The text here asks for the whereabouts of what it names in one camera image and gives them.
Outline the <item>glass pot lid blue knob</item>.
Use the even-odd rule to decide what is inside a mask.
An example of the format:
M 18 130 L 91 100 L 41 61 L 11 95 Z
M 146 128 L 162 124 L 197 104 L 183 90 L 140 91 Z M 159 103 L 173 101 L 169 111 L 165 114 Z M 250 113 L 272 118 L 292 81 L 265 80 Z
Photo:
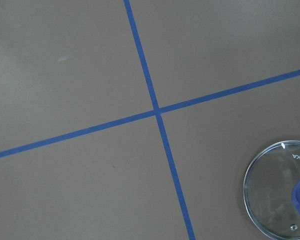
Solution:
M 300 140 L 274 143 L 258 153 L 243 180 L 245 209 L 272 240 L 300 240 Z

